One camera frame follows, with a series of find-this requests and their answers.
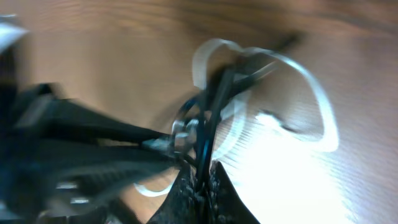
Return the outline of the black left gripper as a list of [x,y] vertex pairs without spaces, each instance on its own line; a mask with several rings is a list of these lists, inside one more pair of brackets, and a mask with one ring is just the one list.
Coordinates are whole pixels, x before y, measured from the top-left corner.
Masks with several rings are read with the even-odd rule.
[[61,98],[50,83],[1,85],[1,218],[32,223],[88,213],[175,166],[148,143],[162,133]]

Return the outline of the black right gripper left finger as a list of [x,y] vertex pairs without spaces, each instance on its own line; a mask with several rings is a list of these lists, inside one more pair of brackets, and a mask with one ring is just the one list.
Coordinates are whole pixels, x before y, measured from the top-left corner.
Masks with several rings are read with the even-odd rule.
[[184,163],[164,202],[147,224],[199,224],[200,201],[195,171]]

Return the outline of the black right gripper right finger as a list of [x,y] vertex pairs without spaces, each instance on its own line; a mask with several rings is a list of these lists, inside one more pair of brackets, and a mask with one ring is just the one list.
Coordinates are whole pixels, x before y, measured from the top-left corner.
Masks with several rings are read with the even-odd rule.
[[211,164],[209,191],[212,223],[260,224],[240,199],[220,161]]

